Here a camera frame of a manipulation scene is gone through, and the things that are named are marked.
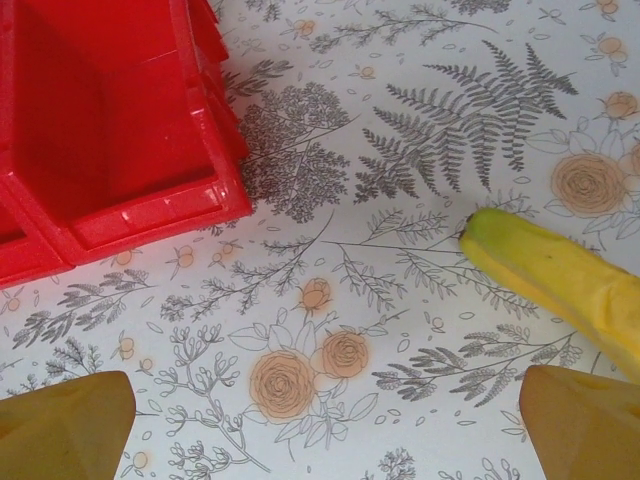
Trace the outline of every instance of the yellow plastic object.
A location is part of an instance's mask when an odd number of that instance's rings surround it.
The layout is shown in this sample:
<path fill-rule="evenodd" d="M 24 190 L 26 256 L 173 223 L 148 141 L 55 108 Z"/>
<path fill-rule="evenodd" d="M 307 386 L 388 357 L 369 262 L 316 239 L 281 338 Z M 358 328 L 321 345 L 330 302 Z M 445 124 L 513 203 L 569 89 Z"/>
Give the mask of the yellow plastic object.
<path fill-rule="evenodd" d="M 123 372 L 0 401 L 0 479 L 113 480 L 136 414 Z"/>
<path fill-rule="evenodd" d="M 520 412 L 547 480 L 640 479 L 640 386 L 529 367 Z"/>
<path fill-rule="evenodd" d="M 470 217 L 460 248 L 494 281 L 569 322 L 640 383 L 640 278 L 493 208 Z"/>

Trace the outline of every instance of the wildflower drawing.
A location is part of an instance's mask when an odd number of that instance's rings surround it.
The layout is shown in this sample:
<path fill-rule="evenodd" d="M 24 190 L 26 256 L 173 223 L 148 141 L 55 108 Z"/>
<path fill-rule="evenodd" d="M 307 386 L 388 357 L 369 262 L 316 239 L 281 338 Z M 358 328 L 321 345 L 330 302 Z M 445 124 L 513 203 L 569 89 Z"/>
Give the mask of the wildflower drawing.
<path fill-rule="evenodd" d="M 581 35 L 582 39 L 592 45 L 591 55 L 585 57 L 588 61 L 598 61 L 607 59 L 610 62 L 611 73 L 615 77 L 620 75 L 620 70 L 627 68 L 627 48 L 617 37 L 609 37 L 606 33 L 601 33 L 597 37 Z"/>
<path fill-rule="evenodd" d="M 367 417 L 375 408 L 377 393 L 362 396 L 350 407 L 340 397 L 349 381 L 369 365 L 371 346 L 367 338 L 387 334 L 381 317 L 369 327 L 332 327 L 336 312 L 321 321 L 308 315 L 290 318 L 281 308 L 270 325 L 255 323 L 229 335 L 240 348 L 264 353 L 251 373 L 254 403 L 245 418 L 264 425 L 278 425 L 275 443 L 303 439 L 304 448 L 347 438 L 349 424 Z"/>
<path fill-rule="evenodd" d="M 562 155 L 551 174 L 554 199 L 545 209 L 588 220 L 584 234 L 616 231 L 616 239 L 640 231 L 640 123 L 631 122 L 638 102 L 628 92 L 601 100 L 595 120 L 581 117 L 574 130 L 551 130 L 527 138 L 542 152 Z M 590 133 L 605 122 L 598 138 Z"/>

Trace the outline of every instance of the red plastic crate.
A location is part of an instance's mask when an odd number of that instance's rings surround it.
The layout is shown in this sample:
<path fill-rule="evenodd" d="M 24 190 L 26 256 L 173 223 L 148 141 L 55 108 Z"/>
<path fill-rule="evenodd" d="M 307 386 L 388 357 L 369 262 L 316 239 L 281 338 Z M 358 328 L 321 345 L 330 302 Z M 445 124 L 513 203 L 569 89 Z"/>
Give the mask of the red plastic crate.
<path fill-rule="evenodd" d="M 51 248 L 15 200 L 0 188 L 0 284 L 9 287 L 72 268 Z"/>
<path fill-rule="evenodd" d="M 251 212 L 206 0 L 0 5 L 0 184 L 68 263 Z"/>

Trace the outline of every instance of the patterned paper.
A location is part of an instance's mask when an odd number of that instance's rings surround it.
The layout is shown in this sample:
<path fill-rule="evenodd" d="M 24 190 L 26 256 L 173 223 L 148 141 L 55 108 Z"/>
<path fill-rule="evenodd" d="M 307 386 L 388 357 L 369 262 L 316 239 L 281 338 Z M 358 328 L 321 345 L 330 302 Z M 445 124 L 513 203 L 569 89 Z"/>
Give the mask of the patterned paper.
<path fill-rule="evenodd" d="M 640 272 L 640 2 L 212 5 L 254 215 L 5 290 L 1 395 L 127 372 L 118 478 L 543 478 L 526 367 L 619 374 L 456 237 L 492 205 Z"/>

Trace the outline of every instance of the leaf drawing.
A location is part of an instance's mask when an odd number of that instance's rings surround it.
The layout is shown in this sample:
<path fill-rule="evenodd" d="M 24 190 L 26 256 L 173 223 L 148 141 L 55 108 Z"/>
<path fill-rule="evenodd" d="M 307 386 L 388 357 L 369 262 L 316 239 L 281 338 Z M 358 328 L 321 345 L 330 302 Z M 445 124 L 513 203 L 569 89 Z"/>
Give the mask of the leaf drawing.
<path fill-rule="evenodd" d="M 366 297 L 369 306 L 375 305 L 378 312 L 395 308 L 392 292 L 402 298 L 407 291 L 404 285 L 396 280 L 395 275 L 376 274 L 374 267 L 352 260 L 344 247 L 340 248 L 342 263 L 333 269 L 334 272 L 344 272 L 340 283 L 349 285 L 349 291 L 355 292 L 358 296 Z"/>
<path fill-rule="evenodd" d="M 491 190 L 491 168 L 496 156 L 514 171 L 524 169 L 524 145 L 531 128 L 543 115 L 564 119 L 555 92 L 577 95 L 568 76 L 558 76 L 527 45 L 525 67 L 519 67 L 495 45 L 484 42 L 496 69 L 427 65 L 449 76 L 459 90 L 404 89 L 388 85 L 397 101 L 414 114 L 381 108 L 375 114 L 396 133 L 380 135 L 364 129 L 378 157 L 361 156 L 365 171 L 356 173 L 356 203 L 380 195 L 395 198 L 403 192 L 414 198 L 416 177 L 440 194 L 438 175 L 448 187 L 461 191 L 465 159 L 474 162 L 480 183 Z"/>
<path fill-rule="evenodd" d="M 582 350 L 571 344 L 576 332 L 546 343 L 531 342 L 530 333 L 519 325 L 501 324 L 495 332 L 465 335 L 467 343 L 457 352 L 443 347 L 419 348 L 420 355 L 409 358 L 410 366 L 392 363 L 392 370 L 374 372 L 373 376 L 381 390 L 396 391 L 411 402 L 433 395 L 439 381 L 457 378 L 459 385 L 449 392 L 462 393 L 465 401 L 475 399 L 475 407 L 482 407 L 512 382 L 522 380 L 524 362 L 571 366 L 582 355 Z"/>
<path fill-rule="evenodd" d="M 247 190 L 275 215 L 309 222 L 317 208 L 337 205 L 347 193 L 349 161 L 320 139 L 351 119 L 333 92 L 313 82 L 263 92 L 262 104 L 249 106 L 240 124 L 251 151 L 243 164 Z"/>
<path fill-rule="evenodd" d="M 282 77 L 293 65 L 287 60 L 275 62 L 262 60 L 251 67 L 246 77 L 241 73 L 225 72 L 223 76 L 227 102 L 234 103 L 238 97 L 251 97 L 264 92 L 270 80 Z"/>
<path fill-rule="evenodd" d="M 341 45 L 345 40 L 351 40 L 356 48 L 369 45 L 374 38 L 380 36 L 386 45 L 395 45 L 401 35 L 419 31 L 420 46 L 425 46 L 439 36 L 459 31 L 463 27 L 477 27 L 497 33 L 492 28 L 477 23 L 453 20 L 443 9 L 436 9 L 432 5 L 411 5 L 406 15 L 398 15 L 393 10 L 376 10 L 377 23 L 362 25 L 350 23 L 335 28 L 335 34 L 323 34 L 313 39 L 309 46 L 316 53 L 327 53 Z"/>
<path fill-rule="evenodd" d="M 11 396 L 20 395 L 99 372 L 103 365 L 100 358 L 99 348 L 95 345 L 85 347 L 75 338 L 68 337 L 63 347 L 54 348 L 53 358 L 45 362 L 47 376 L 44 380 L 39 381 L 34 374 L 29 374 L 27 381 L 19 389 L 8 389 L 7 393 Z"/>
<path fill-rule="evenodd" d="M 262 20 L 275 22 L 282 16 L 282 4 L 284 0 L 245 0 L 244 4 L 249 10 L 262 13 Z"/>
<path fill-rule="evenodd" d="M 38 339 L 55 343 L 73 327 L 88 331 L 102 323 L 114 322 L 126 310 L 124 300 L 127 296 L 153 288 L 147 283 L 148 275 L 145 271 L 127 269 L 124 273 L 105 274 L 98 285 L 69 285 L 64 298 L 58 302 L 66 310 L 58 315 L 50 311 L 31 314 L 25 322 L 25 328 L 13 337 L 13 348 L 22 345 L 29 347 Z"/>

